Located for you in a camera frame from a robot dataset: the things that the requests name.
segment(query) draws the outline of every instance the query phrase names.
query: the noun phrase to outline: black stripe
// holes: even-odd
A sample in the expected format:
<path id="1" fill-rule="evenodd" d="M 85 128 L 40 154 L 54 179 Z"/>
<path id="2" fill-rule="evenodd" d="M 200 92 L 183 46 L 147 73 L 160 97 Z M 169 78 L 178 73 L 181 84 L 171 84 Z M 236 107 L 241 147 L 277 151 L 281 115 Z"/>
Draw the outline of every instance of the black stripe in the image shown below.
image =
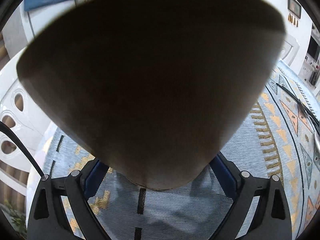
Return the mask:
<path id="1" fill-rule="evenodd" d="M 282 77 L 285 78 L 285 80 L 287 81 L 287 84 L 288 84 L 289 87 L 291 88 L 292 93 L 296 96 L 296 98 L 298 98 L 297 95 L 296 95 L 296 93 L 293 91 L 292 87 L 290 86 L 290 83 L 288 82 L 287 78 L 286 78 L 284 75 L 283 75 Z"/>
<path id="2" fill-rule="evenodd" d="M 303 98 L 304 98 L 305 101 L 307 102 L 307 105 L 309 106 L 309 109 L 310 109 L 310 111 L 311 111 L 312 106 L 310 105 L 309 101 L 307 100 L 306 95 L 303 93 L 301 86 L 300 86 L 297 82 L 295 82 L 295 84 L 296 84 L 297 87 L 299 88 L 300 93 L 302 94 Z"/>
<path id="3" fill-rule="evenodd" d="M 62 141 L 63 141 L 63 138 L 64 138 L 64 135 L 61 135 L 60 141 L 59 141 L 58 146 L 57 146 L 57 149 L 56 149 L 56 152 L 59 152 L 60 147 L 61 147 L 61 143 L 62 143 Z"/>
<path id="4" fill-rule="evenodd" d="M 54 169 L 54 166 L 56 165 L 56 161 L 52 161 L 52 164 L 51 164 L 51 168 L 50 168 L 50 177 L 52 176 L 52 172 L 53 172 L 53 169 Z"/>
<path id="5" fill-rule="evenodd" d="M 146 189 L 140 188 L 137 213 L 142 215 L 144 210 L 144 201 L 146 199 Z"/>
<path id="6" fill-rule="evenodd" d="M 270 92 L 270 90 L 268 89 L 268 87 L 267 87 L 267 86 L 266 86 L 266 89 L 269 91 L 270 96 L 272 97 L 272 99 L 273 99 L 274 103 L 275 103 L 275 104 L 276 104 L 276 106 L 278 107 L 279 112 L 281 113 L 282 118 L 283 118 L 283 120 L 284 120 L 284 122 L 285 122 L 285 124 L 286 124 L 286 126 L 287 126 L 287 128 L 288 128 L 288 131 L 289 131 L 290 136 L 291 136 L 291 138 L 292 138 L 292 141 L 293 141 L 293 144 L 294 144 L 294 148 L 296 149 L 296 153 L 297 153 L 297 157 L 298 157 L 298 161 L 299 161 L 300 174 L 301 174 L 301 183 L 302 183 L 302 210 L 301 210 L 301 220 L 300 220 L 300 225 L 299 225 L 299 229 L 298 229 L 297 236 L 296 236 L 296 238 L 297 238 L 297 237 L 298 237 L 298 235 L 299 235 L 299 231 L 300 231 L 300 227 L 301 227 L 301 223 L 302 223 L 303 206 L 304 206 L 304 185 L 303 185 L 303 176 L 302 176 L 301 161 L 300 161 L 300 157 L 299 157 L 298 149 L 297 149 L 296 143 L 295 143 L 295 141 L 294 141 L 294 139 L 293 139 L 292 133 L 291 133 L 290 128 L 289 128 L 289 125 L 288 125 L 288 123 L 287 123 L 286 119 L 284 118 L 284 115 L 283 115 L 282 111 L 280 110 L 280 107 L 279 107 L 279 106 L 278 106 L 278 104 L 276 103 L 275 99 L 273 98 L 273 96 L 272 96 L 272 94 L 271 94 L 271 92 Z"/>
<path id="7" fill-rule="evenodd" d="M 136 228 L 134 232 L 134 240 L 141 240 L 142 228 Z"/>
<path id="8" fill-rule="evenodd" d="M 29 14 L 29 12 L 27 12 L 27 14 L 28 14 L 28 19 L 29 19 L 32 35 L 33 35 L 33 37 L 35 37 L 36 35 L 35 35 L 35 31 L 33 30 L 30 14 Z"/>

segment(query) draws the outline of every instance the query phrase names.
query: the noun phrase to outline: orange triangle pattern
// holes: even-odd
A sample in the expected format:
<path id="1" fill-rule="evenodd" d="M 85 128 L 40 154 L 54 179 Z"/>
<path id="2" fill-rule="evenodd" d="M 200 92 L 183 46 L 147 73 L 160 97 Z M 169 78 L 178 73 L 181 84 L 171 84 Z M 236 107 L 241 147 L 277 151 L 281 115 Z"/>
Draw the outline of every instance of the orange triangle pattern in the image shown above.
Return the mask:
<path id="1" fill-rule="evenodd" d="M 275 106 L 271 103 L 264 103 L 264 105 L 270 110 L 270 112 L 275 115 Z"/>
<path id="2" fill-rule="evenodd" d="M 319 196 L 318 196 L 318 199 L 317 199 L 317 202 L 315 204 L 315 208 L 318 209 L 320 206 L 320 193 L 319 193 Z"/>
<path id="3" fill-rule="evenodd" d="M 287 115 L 293 125 L 294 131 L 296 132 L 296 135 L 298 136 L 298 117 L 284 104 L 284 102 L 282 102 L 280 100 L 280 103 L 283 106 L 285 112 L 287 113 Z"/>
<path id="4" fill-rule="evenodd" d="M 307 206 L 306 221 L 304 222 L 304 229 L 306 229 L 307 225 L 310 223 L 310 220 L 313 217 L 314 209 L 315 207 L 313 206 L 310 197 L 308 197 L 308 206 Z"/>
<path id="5" fill-rule="evenodd" d="M 276 132 L 280 135 L 280 137 L 282 138 L 282 140 L 287 143 L 287 136 L 285 135 L 285 130 L 280 129 L 280 130 L 276 130 Z"/>
<path id="6" fill-rule="evenodd" d="M 289 162 L 287 163 L 287 166 L 288 166 L 288 168 L 289 168 L 289 171 L 291 172 L 291 175 L 293 176 L 294 173 L 295 173 L 295 170 L 296 170 L 296 163 L 295 163 L 295 161 L 294 161 L 294 160 L 289 161 Z"/>
<path id="7" fill-rule="evenodd" d="M 299 116 L 299 119 L 305 124 L 305 126 L 311 131 L 311 128 L 308 124 L 308 121 L 307 119 L 305 118 L 304 114 L 303 114 L 303 110 L 301 109 L 301 107 L 298 106 L 298 116 Z"/>
<path id="8" fill-rule="evenodd" d="M 272 121 L 274 121 L 276 123 L 276 125 L 281 128 L 281 121 L 280 121 L 280 117 L 276 116 L 276 115 L 272 115 L 270 116 L 270 118 L 272 119 Z"/>
<path id="9" fill-rule="evenodd" d="M 292 227 L 292 232 L 295 232 L 295 231 L 296 231 L 297 225 L 298 225 L 298 223 L 295 223 L 295 224 L 293 225 L 293 227 Z"/>
<path id="10" fill-rule="evenodd" d="M 297 187 L 298 187 L 298 178 L 294 178 L 294 179 L 290 180 L 289 182 L 290 182 L 290 185 L 291 185 L 293 192 L 296 193 Z"/>
<path id="11" fill-rule="evenodd" d="M 288 145 L 285 145 L 282 147 L 282 149 L 284 150 L 284 152 L 286 153 L 287 157 L 291 160 L 291 145 L 288 144 Z"/>
<path id="12" fill-rule="evenodd" d="M 294 213 L 291 215 L 292 228 L 294 227 L 294 225 L 295 225 L 295 223 L 296 223 L 296 220 L 297 220 L 297 213 L 294 212 Z"/>
<path id="13" fill-rule="evenodd" d="M 261 93 L 260 95 L 261 95 L 261 97 L 262 97 L 264 100 L 266 100 L 267 102 L 269 102 L 269 97 L 268 97 L 268 95 L 267 95 L 266 93 Z"/>
<path id="14" fill-rule="evenodd" d="M 297 211 L 298 201 L 299 201 L 299 195 L 298 194 L 293 196 L 293 197 L 291 197 L 291 204 L 292 204 L 292 208 L 293 208 L 294 212 Z"/>

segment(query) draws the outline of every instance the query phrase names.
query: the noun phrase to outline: patterned rug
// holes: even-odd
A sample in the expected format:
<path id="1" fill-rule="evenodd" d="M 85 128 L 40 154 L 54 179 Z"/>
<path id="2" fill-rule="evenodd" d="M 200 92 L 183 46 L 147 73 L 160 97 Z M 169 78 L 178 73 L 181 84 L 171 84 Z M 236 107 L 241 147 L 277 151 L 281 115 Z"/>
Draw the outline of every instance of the patterned rug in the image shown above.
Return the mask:
<path id="1" fill-rule="evenodd" d="M 320 116 L 316 98 L 279 61 L 250 113 L 221 152 L 239 170 L 248 170 L 253 176 L 280 177 L 291 214 L 292 239 L 295 239 L 320 206 L 320 154 L 311 123 L 276 82 Z M 45 144 L 44 173 L 53 178 L 67 176 L 94 158 L 59 128 L 53 133 Z M 36 187 L 38 180 L 31 176 L 28 188 Z M 28 194 L 27 206 L 30 206 L 33 195 L 31 191 Z M 253 199 L 238 237 L 247 232 L 258 200 L 259 197 Z M 141 239 L 206 240 L 232 204 L 208 166 L 187 185 L 163 192 L 139 188 L 110 168 L 96 196 L 88 202 L 113 240 L 134 240 L 137 235 Z M 83 238 L 66 197 L 63 204 L 72 230 Z"/>

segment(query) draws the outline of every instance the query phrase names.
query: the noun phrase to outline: cone-shaped lampshade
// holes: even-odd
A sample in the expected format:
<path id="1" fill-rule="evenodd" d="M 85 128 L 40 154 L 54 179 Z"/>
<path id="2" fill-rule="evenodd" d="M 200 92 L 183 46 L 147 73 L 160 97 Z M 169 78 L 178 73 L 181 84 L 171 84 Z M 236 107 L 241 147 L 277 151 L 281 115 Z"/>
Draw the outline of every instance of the cone-shaped lampshade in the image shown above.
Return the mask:
<path id="1" fill-rule="evenodd" d="M 239 127 L 284 34 L 261 0 L 95 0 L 44 30 L 17 71 L 77 143 L 133 182 L 168 189 L 194 179 Z"/>

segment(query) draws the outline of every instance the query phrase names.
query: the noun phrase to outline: white wall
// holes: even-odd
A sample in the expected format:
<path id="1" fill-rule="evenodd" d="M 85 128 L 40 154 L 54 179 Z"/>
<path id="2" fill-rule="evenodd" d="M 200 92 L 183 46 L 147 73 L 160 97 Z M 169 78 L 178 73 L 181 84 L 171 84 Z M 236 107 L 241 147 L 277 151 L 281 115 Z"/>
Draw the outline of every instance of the white wall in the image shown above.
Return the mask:
<path id="1" fill-rule="evenodd" d="M 302 68 L 302 64 L 303 64 L 305 55 L 307 53 L 308 45 L 309 45 L 312 21 L 310 17 L 307 15 L 306 11 L 302 8 L 301 19 L 299 20 L 299 27 L 297 28 L 296 26 L 294 26 L 292 23 L 288 21 L 289 10 L 287 8 L 288 7 L 287 0 L 265 0 L 265 1 L 269 2 L 271 5 L 273 5 L 275 8 L 279 10 L 279 12 L 282 14 L 284 18 L 284 23 L 285 23 L 287 33 L 295 37 L 300 45 L 300 49 L 294 61 L 291 64 L 292 70 L 295 73 L 299 74 L 299 71 Z M 61 15 L 66 10 L 72 8 L 74 6 L 73 3 L 74 3 L 73 0 L 67 1 L 61 4 L 39 8 L 30 12 L 29 19 L 31 20 L 31 25 L 34 29 L 35 35 L 40 33 L 40 31 L 52 20 L 54 20 L 58 15 Z M 21 13 L 22 22 L 24 23 L 23 25 L 25 28 L 25 35 L 27 36 L 28 42 L 30 42 L 33 39 L 33 35 L 31 33 L 28 15 L 24 11 L 21 11 L 21 12 L 22 12 Z"/>
<path id="2" fill-rule="evenodd" d="M 299 19 L 299 27 L 297 28 L 288 21 L 288 15 L 290 13 L 288 10 L 288 0 L 265 1 L 273 5 L 282 14 L 287 33 L 295 37 L 300 45 L 300 49 L 290 66 L 296 74 L 299 74 L 309 46 L 312 21 L 306 11 L 302 8 L 301 19 Z"/>

